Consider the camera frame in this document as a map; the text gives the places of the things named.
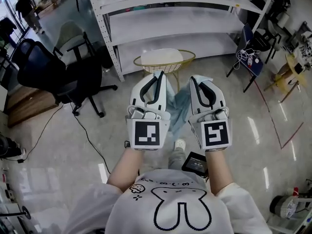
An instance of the metal stand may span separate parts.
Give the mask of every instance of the metal stand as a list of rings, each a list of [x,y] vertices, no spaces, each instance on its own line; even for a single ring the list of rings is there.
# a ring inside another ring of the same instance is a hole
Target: metal stand
[[[0,217],[8,217],[8,216],[25,216],[27,219],[31,219],[30,213],[25,206],[21,208],[23,211],[20,213],[3,213],[0,214]]]
[[[108,49],[108,52],[112,58],[112,61],[113,61],[114,67],[116,69],[117,75],[118,75],[120,81],[125,81],[125,79],[123,78],[123,75],[122,75],[121,65],[120,65],[119,59],[116,56],[114,47],[113,47],[112,42],[111,42],[111,36],[110,36],[110,32],[109,32],[109,17],[108,17],[108,15],[101,13],[101,7],[98,3],[98,0],[90,0],[90,1],[91,1],[93,10],[94,10],[94,14],[97,18],[97,23],[99,25],[99,29],[102,33],[103,39],[105,41],[105,45]]]

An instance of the yellow chair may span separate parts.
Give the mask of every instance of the yellow chair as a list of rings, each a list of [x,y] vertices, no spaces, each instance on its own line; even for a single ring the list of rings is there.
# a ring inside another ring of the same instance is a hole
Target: yellow chair
[[[286,61],[289,66],[289,70],[286,71],[283,75],[276,75],[275,76],[275,82],[272,83],[270,86],[264,89],[264,91],[268,90],[269,88],[273,87],[274,85],[277,85],[278,88],[285,93],[285,97],[282,99],[281,103],[286,100],[286,98],[292,93],[292,91],[295,89],[295,87],[298,84],[301,84],[304,87],[307,87],[307,80],[303,76],[302,72],[298,74],[295,71],[295,66],[298,64],[298,61],[294,57],[294,55],[286,55]],[[292,88],[288,90],[287,84],[286,84],[286,79],[289,78],[291,75],[294,75],[297,81],[294,83]]]

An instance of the power cord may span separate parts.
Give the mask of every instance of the power cord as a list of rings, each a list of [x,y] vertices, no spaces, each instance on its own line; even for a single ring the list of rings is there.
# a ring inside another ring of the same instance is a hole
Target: power cord
[[[247,51],[248,50],[252,50],[253,51],[253,53],[251,53],[251,54],[248,54],[247,53]],[[257,54],[259,54],[260,53],[260,51],[255,51],[255,50],[253,50],[253,49],[242,49],[241,51],[238,51],[237,52],[237,54],[236,54],[236,57],[237,57],[237,59],[238,59],[238,61],[234,64],[234,69],[236,69],[236,70],[238,70],[239,68],[240,68],[240,62],[243,60],[243,61],[246,61],[246,60],[248,60],[249,59],[249,57],[253,57],[253,56],[255,56],[257,59],[259,59],[259,57],[257,56]]]
[[[37,144],[38,144],[38,142],[39,142],[39,140],[40,140],[40,138],[41,138],[41,136],[42,136],[42,134],[43,134],[43,132],[44,132],[44,130],[45,130],[45,128],[46,128],[46,126],[48,125],[48,123],[50,122],[50,120],[52,119],[52,117],[53,117],[60,109],[62,109],[63,106],[64,106],[64,104],[63,104],[59,109],[57,109],[57,110],[52,114],[52,116],[49,118],[49,120],[48,120],[47,123],[45,124],[45,126],[44,126],[44,128],[43,128],[43,130],[42,130],[42,132],[41,132],[41,134],[40,134],[40,136],[39,136],[39,138],[38,138],[38,140],[37,140],[35,146],[30,150],[30,152],[27,154],[27,156],[26,156],[25,159],[22,159],[22,158],[21,158],[21,159],[17,159],[17,160],[15,160],[15,159],[9,159],[9,158],[3,158],[3,159],[9,160],[9,161],[15,161],[15,162],[18,162],[18,163],[23,163],[23,162],[28,158],[28,156],[30,155],[30,153],[36,148],[36,146],[37,146]],[[81,124],[81,122],[77,119],[76,116],[74,116],[74,117],[75,117],[76,120],[78,121],[79,125],[80,125],[80,126],[84,129],[84,131],[86,132],[87,139],[88,139],[89,143],[91,144],[91,146],[96,150],[96,152],[97,152],[97,153],[102,157],[102,159],[104,160],[106,169],[107,169],[108,173],[110,174],[110,171],[108,170],[108,166],[107,166],[107,163],[106,163],[105,158],[104,158],[103,155],[95,148],[95,146],[93,145],[93,143],[90,141],[89,136],[88,136],[88,133],[87,133],[87,130],[84,128],[84,126]]]
[[[106,169],[107,169],[108,173],[111,174],[111,172],[108,170],[108,166],[107,166],[107,164],[106,164],[105,158],[103,157],[103,155],[96,149],[96,147],[95,147],[95,146],[92,144],[92,142],[90,141],[87,130],[84,128],[84,126],[81,124],[81,122],[77,119],[77,117],[76,117],[75,115],[74,115],[74,117],[75,117],[76,120],[78,121],[79,125],[80,125],[80,126],[84,129],[84,131],[86,132],[87,139],[88,139],[89,143],[91,144],[91,146],[94,148],[94,150],[96,150],[96,152],[98,153],[98,155],[100,155],[101,158],[104,160],[104,163],[105,163],[105,166],[106,166]]]
[[[46,126],[48,125],[48,123],[50,122],[50,120],[52,119],[52,117],[53,117],[60,109],[62,109],[63,106],[64,106],[64,104],[63,104],[59,109],[57,109],[57,110],[52,114],[52,116],[49,118],[49,120],[48,120],[47,123],[45,124],[45,126],[44,126],[44,128],[43,128],[43,130],[42,130],[42,132],[41,132],[41,134],[40,134],[40,136],[39,136],[39,138],[38,138],[38,140],[37,140],[35,146],[30,150],[30,152],[27,154],[27,156],[26,156],[25,159],[22,159],[22,158],[21,158],[21,159],[17,159],[17,160],[9,159],[9,158],[4,158],[4,159],[9,160],[9,161],[16,161],[16,162],[18,162],[18,163],[23,163],[23,162],[28,158],[28,156],[30,155],[30,153],[36,148],[36,146],[37,146],[37,144],[38,144],[38,142],[39,142],[39,140],[40,140],[40,138],[41,138],[41,136],[42,136],[42,134],[43,134],[43,131],[45,130]]]

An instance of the gold metal basket stand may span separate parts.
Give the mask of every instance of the gold metal basket stand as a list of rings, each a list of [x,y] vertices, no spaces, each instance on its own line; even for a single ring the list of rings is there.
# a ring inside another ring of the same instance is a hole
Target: gold metal basket stand
[[[143,67],[144,72],[146,73],[153,73],[156,70],[162,70],[165,74],[173,74],[177,81],[177,90],[179,91],[180,90],[179,70],[181,68],[187,67],[192,62],[192,60],[196,58],[196,55],[188,50],[179,49],[178,51],[182,54],[183,61],[157,65],[149,64],[148,66],[144,66],[142,65],[141,62],[141,56],[139,56],[135,58],[133,63],[137,66]]]

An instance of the chair armrest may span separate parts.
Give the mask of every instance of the chair armrest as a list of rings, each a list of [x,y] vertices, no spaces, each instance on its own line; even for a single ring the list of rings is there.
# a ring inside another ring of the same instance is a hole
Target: chair armrest
[[[86,44],[85,39],[80,40],[80,41],[78,41],[74,46],[72,46],[71,48],[67,49],[66,51],[69,52],[69,51],[71,51],[71,50],[73,50],[73,49],[75,49],[75,48],[78,48],[78,47],[80,47],[80,46],[82,46],[82,45],[84,45],[84,44]]]
[[[56,47],[54,47],[52,53],[53,53],[53,55],[54,55],[55,57],[57,57],[57,58],[59,58],[59,57],[57,56],[57,53],[58,53],[60,56],[63,56],[62,52],[61,52],[58,48],[56,48]]]
[[[57,91],[57,96],[63,96],[71,93],[77,88],[78,81],[72,81],[70,83],[65,84],[64,86],[60,87]]]

